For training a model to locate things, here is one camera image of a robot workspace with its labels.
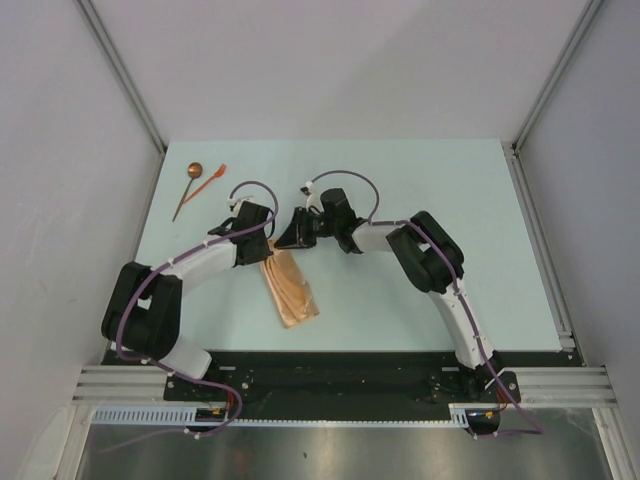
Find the spoon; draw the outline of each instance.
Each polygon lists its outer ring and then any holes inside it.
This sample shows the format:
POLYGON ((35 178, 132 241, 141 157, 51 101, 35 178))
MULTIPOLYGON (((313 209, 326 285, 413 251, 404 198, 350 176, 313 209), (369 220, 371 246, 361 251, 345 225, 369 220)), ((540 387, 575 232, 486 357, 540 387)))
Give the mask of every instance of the spoon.
POLYGON ((187 175, 189 175, 189 178, 191 180, 189 180, 189 183, 187 184, 187 188, 185 188, 184 193, 182 194, 182 198, 180 199, 178 208, 176 208, 176 213, 173 214, 173 218, 171 219, 172 222, 176 221, 176 217, 178 216, 178 213, 180 213, 180 209, 182 208, 182 205, 184 205, 184 199, 187 198, 187 193, 189 193, 191 184, 196 178, 200 178, 200 175, 202 175, 202 165, 198 162, 193 162, 192 164, 189 165, 189 167, 187 167, 187 175))

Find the aluminum frame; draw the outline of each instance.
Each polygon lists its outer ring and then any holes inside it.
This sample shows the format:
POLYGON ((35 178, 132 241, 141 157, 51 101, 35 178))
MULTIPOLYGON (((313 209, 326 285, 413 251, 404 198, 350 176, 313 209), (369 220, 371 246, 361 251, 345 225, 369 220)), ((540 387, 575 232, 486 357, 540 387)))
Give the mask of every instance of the aluminum frame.
MULTIPOLYGON (((587 368, 510 368, 518 375, 521 404, 527 408, 590 408, 600 432, 609 467, 615 480, 636 479, 637 465, 628 449, 628 441, 615 395, 604 367, 587 368)), ((185 411, 201 403, 167 402, 162 399, 167 373, 151 366, 87 366, 83 369, 73 399, 74 418, 58 469, 56 480, 75 479, 87 440, 91 420, 98 409, 119 407, 133 412, 128 424, 139 424, 141 407, 150 411, 185 411)), ((224 408, 223 402, 207 404, 224 408)), ((237 427, 376 427, 376 428, 452 428, 460 426, 465 407, 481 405, 451 404, 453 420, 431 422, 238 422, 237 427)), ((104 415, 98 423, 104 424, 104 415)), ((127 424, 126 415, 118 415, 117 424, 127 424)), ((155 422, 156 425, 175 422, 155 422)))
POLYGON ((74 3, 78 7, 80 15, 84 19, 89 31, 98 44, 98 48, 102 52, 105 61, 116 78, 116 81, 122 88, 122 93, 144 127, 149 140, 161 155, 161 158, 164 158, 164 154, 167 151, 167 145, 162 140, 160 131, 158 130, 153 117, 151 117, 149 109, 140 95, 136 84, 131 78, 129 70, 122 61, 122 57, 120 56, 111 35, 109 35, 107 27, 100 18, 95 5, 91 0, 74 0, 74 3))

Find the metal floor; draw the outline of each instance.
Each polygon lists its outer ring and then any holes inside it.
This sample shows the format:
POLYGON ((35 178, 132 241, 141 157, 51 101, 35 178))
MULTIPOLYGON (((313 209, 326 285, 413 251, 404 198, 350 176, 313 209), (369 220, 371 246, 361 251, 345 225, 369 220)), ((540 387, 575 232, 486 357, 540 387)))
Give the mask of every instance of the metal floor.
MULTIPOLYGON (((610 479, 590 410, 541 410, 546 433, 474 441, 462 430, 236 427, 167 434, 100 453, 149 427, 95 425, 78 480, 610 479)), ((524 426, 506 412, 503 428, 524 426)))

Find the metal rail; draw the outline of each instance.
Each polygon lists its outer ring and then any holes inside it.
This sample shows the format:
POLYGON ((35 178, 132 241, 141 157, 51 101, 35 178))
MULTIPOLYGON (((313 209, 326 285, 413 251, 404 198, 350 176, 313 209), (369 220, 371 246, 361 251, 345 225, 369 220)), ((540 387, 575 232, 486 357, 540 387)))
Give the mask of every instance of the metal rail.
MULTIPOLYGON (((616 398, 604 368, 509 368, 516 373, 527 408, 615 407, 616 398)), ((82 370, 74 405, 182 405, 199 402, 163 400, 167 373, 149 366, 95 366, 82 370)), ((209 406, 224 408, 223 402, 209 406)), ((469 404, 477 408, 478 404, 469 404)))

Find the gray wall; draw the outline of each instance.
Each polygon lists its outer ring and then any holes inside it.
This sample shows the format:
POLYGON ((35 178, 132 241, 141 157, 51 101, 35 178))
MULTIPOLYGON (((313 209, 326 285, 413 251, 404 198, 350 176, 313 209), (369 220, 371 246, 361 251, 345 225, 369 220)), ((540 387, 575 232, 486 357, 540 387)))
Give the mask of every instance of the gray wall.
POLYGON ((68 404, 159 161, 71 0, 0 5, 0 478, 68 404))
POLYGON ((612 0, 525 145, 523 163, 592 364, 640 445, 640 2, 612 0))

